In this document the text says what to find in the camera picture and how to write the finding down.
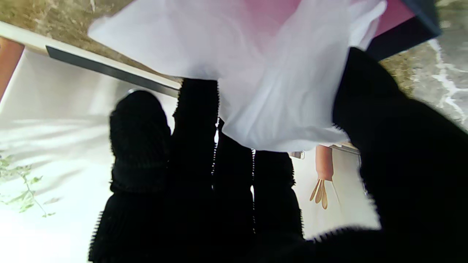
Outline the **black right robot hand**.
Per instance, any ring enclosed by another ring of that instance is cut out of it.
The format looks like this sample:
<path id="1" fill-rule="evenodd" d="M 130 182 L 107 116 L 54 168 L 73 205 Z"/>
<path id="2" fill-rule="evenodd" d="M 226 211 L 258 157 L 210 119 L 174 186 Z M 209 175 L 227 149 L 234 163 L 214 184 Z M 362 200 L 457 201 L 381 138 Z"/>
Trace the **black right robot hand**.
<path id="1" fill-rule="evenodd" d="M 92 263 L 467 262 L 467 133 L 407 97 L 350 48 L 333 123 L 361 154 L 379 230 L 347 226 L 306 240 L 286 152 L 214 138 L 218 83 L 182 82 L 174 131 L 137 90 L 110 115 L 115 163 Z"/>

